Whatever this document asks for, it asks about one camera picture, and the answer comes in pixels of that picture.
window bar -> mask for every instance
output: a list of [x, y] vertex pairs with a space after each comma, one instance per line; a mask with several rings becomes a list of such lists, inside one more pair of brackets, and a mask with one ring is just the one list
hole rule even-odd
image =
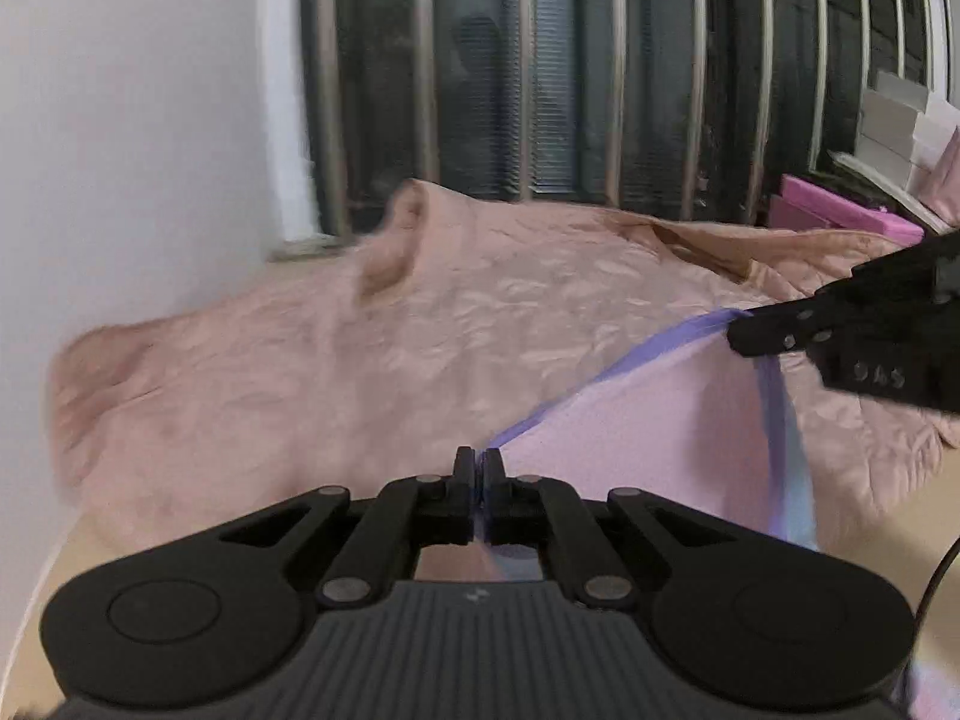
[[704, 86], [707, 82], [707, 0], [693, 0], [693, 86], [683, 163], [680, 219], [693, 219], [693, 200], [700, 175], [700, 141], [704, 129]]
[[434, 60], [433, 0], [414, 0], [414, 67], [416, 72], [416, 146], [419, 176], [440, 180], [437, 146], [437, 84]]
[[610, 133], [607, 137], [607, 204], [620, 207], [620, 170], [623, 161], [623, 106], [627, 73], [627, 0], [613, 6], [613, 80], [611, 81]]
[[750, 184], [747, 186], [747, 205], [744, 223], [757, 221], [757, 206], [763, 188], [763, 164], [770, 137], [770, 95], [774, 79], [774, 0], [760, 0], [760, 30], [762, 56], [760, 57], [760, 98], [757, 100], [757, 132], [754, 135], [754, 155], [750, 165]]
[[870, 60], [872, 54], [870, 24], [870, 0], [860, 0], [860, 99], [870, 84]]
[[816, 170], [824, 135], [824, 103], [827, 99], [827, 0], [817, 0], [817, 89], [813, 103], [813, 132], [808, 167]]
[[944, 13], [947, 14], [947, 95], [948, 100], [953, 100], [953, 79], [954, 79], [954, 52], [956, 51], [956, 42], [953, 40], [953, 11], [950, 0], [944, 0]]
[[923, 30], [925, 30], [926, 58], [923, 66], [926, 69], [926, 88], [933, 88], [933, 18], [930, 14], [930, 0], [923, 0]]
[[340, 112], [340, 57], [337, 49], [337, 0], [317, 0], [317, 49], [320, 54], [320, 126], [323, 132], [323, 175], [326, 202], [332, 216], [330, 232], [347, 239], [347, 154]]
[[896, 1], [896, 74], [906, 75], [906, 25], [904, 23], [904, 0]]
[[534, 121], [534, 0], [518, 0], [520, 11], [520, 154], [517, 188], [521, 200], [529, 200], [533, 191]]

screw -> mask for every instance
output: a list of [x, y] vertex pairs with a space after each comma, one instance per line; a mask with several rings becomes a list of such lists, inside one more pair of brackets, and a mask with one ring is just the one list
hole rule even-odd
[[633, 589], [630, 580], [608, 575], [593, 577], [584, 584], [587, 595], [596, 601], [620, 601]]
[[351, 604], [370, 595], [370, 585], [359, 577], [331, 579], [323, 585], [323, 595], [338, 604]]

black cable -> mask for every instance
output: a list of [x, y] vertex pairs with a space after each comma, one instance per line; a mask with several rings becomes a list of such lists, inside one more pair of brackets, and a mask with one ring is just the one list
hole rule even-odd
[[923, 596], [920, 597], [917, 613], [914, 615], [913, 649], [910, 653], [910, 658], [906, 662], [906, 666], [904, 666], [904, 673], [899, 679], [899, 695], [896, 696], [898, 709], [907, 716], [910, 714], [910, 707], [915, 698], [913, 689], [913, 661], [916, 656], [917, 645], [920, 642], [920, 629], [923, 629], [926, 615], [928, 615], [930, 605], [933, 603], [933, 596], [937, 594], [940, 584], [944, 581], [944, 577], [947, 576], [947, 571], [950, 570], [950, 567], [958, 555], [960, 555], [960, 538], [957, 538], [953, 546], [947, 550], [947, 554], [944, 555], [937, 569], [933, 572], [933, 576], [930, 577], [930, 581], [926, 584], [926, 589], [923, 591]]

pink box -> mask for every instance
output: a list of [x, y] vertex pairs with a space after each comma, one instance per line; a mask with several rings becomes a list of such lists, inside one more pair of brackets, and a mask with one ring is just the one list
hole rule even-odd
[[885, 235], [905, 247], [923, 240], [923, 229], [912, 221], [864, 208], [795, 175], [784, 175], [781, 196], [771, 198], [769, 224], [788, 230], [865, 230]]

wall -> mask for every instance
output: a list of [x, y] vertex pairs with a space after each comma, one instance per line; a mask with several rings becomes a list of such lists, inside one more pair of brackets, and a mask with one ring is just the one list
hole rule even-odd
[[257, 0], [0, 0], [0, 658], [71, 519], [56, 348], [238, 287], [277, 244]]

